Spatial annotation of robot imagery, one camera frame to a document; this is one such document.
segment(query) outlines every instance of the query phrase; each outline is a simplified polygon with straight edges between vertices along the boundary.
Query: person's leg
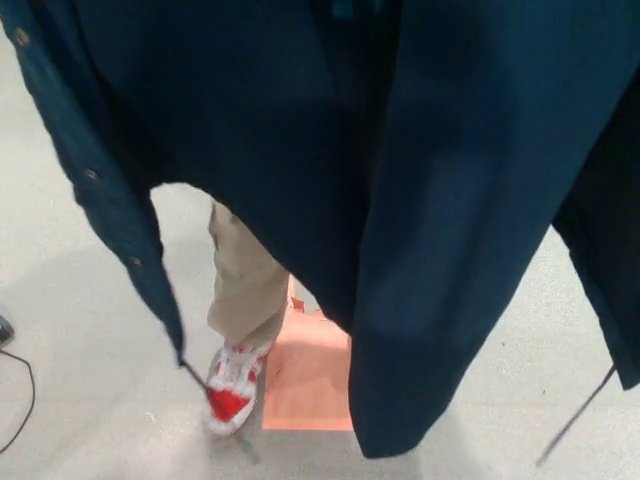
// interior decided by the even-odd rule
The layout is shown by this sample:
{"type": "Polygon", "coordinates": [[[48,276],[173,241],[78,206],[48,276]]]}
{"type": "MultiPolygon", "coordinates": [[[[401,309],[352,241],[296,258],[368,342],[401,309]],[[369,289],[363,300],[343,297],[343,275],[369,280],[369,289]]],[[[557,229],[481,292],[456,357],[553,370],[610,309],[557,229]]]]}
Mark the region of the person's leg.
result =
{"type": "Polygon", "coordinates": [[[258,375],[282,328],[289,273],[220,203],[213,204],[209,232],[216,280],[208,321],[225,339],[211,366],[210,426],[230,435],[255,405],[258,375]]]}

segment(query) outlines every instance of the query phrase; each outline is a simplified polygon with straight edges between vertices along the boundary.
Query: khaki pants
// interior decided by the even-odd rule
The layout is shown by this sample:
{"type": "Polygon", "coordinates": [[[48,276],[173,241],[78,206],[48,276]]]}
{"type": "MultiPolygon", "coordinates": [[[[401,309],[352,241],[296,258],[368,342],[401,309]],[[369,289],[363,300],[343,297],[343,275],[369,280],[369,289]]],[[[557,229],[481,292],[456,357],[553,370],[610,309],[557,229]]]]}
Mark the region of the khaki pants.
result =
{"type": "Polygon", "coordinates": [[[213,203],[215,297],[209,326],[232,345],[260,346],[280,333],[287,306],[287,272],[229,209],[213,203]]]}

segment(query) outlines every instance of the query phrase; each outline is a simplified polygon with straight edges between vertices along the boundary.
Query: hanging garment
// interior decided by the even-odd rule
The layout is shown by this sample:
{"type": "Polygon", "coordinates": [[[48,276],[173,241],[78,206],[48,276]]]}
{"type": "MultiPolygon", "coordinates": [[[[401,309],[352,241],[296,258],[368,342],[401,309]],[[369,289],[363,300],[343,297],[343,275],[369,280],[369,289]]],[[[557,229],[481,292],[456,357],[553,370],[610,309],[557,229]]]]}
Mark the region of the hanging garment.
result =
{"type": "Polygon", "coordinates": [[[351,334],[367,457],[415,447],[446,409],[552,223],[623,387],[640,382],[639,2],[0,15],[78,203],[180,363],[149,199],[171,182],[227,205],[351,334]]]}

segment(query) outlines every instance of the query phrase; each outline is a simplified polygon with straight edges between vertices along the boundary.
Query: white sneaker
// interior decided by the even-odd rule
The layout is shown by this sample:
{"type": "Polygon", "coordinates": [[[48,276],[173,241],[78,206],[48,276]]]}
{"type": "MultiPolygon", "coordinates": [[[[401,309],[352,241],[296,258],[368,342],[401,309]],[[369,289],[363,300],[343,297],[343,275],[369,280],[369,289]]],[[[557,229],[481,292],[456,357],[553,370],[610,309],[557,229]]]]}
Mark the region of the white sneaker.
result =
{"type": "Polygon", "coordinates": [[[273,342],[262,347],[225,345],[213,359],[208,381],[209,428],[218,436],[231,436],[247,421],[256,404],[258,376],[273,342]]]}

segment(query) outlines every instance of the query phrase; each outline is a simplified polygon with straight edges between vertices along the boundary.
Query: concrete floor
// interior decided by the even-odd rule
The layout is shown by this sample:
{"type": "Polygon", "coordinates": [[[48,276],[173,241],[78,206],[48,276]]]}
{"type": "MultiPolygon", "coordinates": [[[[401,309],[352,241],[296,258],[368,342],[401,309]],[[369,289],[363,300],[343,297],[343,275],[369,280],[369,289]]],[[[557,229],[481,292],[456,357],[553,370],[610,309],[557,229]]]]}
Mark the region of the concrete floor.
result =
{"type": "MultiPolygon", "coordinates": [[[[173,365],[158,322],[74,204],[13,51],[0,41],[0,313],[33,363],[38,400],[2,480],[636,479],[640,389],[606,387],[543,469],[546,443],[610,365],[598,322],[554,233],[467,374],[411,455],[361,458],[352,434],[246,432],[261,457],[213,443],[200,393],[173,365]]],[[[208,201],[162,188],[166,264],[189,358],[205,371],[221,339],[205,326],[213,282],[208,201]]],[[[29,401],[26,371],[0,357],[0,444],[29,401]]]]}

